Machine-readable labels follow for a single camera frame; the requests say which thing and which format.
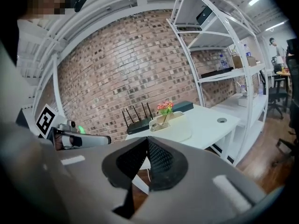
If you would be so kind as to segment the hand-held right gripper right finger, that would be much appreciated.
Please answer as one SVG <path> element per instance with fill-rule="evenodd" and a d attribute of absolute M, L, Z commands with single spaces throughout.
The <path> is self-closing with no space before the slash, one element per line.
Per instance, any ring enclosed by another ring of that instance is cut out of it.
<path fill-rule="evenodd" d="M 266 194 L 219 156 L 148 137 L 149 196 L 132 216 L 138 224 L 242 224 Z"/>

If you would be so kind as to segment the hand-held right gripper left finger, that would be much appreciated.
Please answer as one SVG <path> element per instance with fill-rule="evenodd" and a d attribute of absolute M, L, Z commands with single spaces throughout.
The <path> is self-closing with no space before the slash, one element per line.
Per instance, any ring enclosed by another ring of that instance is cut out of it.
<path fill-rule="evenodd" d="M 9 137 L 9 182 L 18 221 L 31 224 L 145 224 L 135 213 L 131 180 L 111 184 L 91 163 L 96 149 L 56 152 L 48 140 Z"/>

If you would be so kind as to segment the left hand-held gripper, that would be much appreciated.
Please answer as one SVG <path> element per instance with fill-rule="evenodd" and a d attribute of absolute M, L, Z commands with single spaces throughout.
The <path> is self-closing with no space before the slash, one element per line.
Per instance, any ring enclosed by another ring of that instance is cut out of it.
<path fill-rule="evenodd" d="M 42 138 L 52 142 L 55 150 L 111 144 L 110 136 L 78 134 L 75 122 L 66 119 L 49 105 L 45 105 L 42 109 L 36 127 Z"/>

